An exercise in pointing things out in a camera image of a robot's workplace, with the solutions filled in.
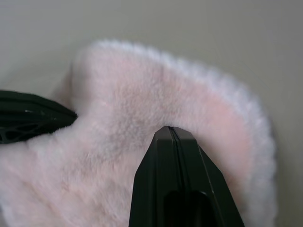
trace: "pink faux fur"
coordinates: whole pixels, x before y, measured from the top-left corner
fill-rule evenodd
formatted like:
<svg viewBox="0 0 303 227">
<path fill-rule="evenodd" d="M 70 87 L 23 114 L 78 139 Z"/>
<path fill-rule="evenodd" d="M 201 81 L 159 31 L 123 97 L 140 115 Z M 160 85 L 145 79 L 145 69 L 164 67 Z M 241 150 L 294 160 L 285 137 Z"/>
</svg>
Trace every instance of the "pink faux fur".
<svg viewBox="0 0 303 227">
<path fill-rule="evenodd" d="M 163 126 L 194 135 L 246 227 L 274 226 L 270 125 L 230 76 L 104 41 L 79 53 L 52 98 L 79 115 L 72 126 L 0 146 L 0 206 L 10 227 L 127 227 L 135 171 Z"/>
</svg>

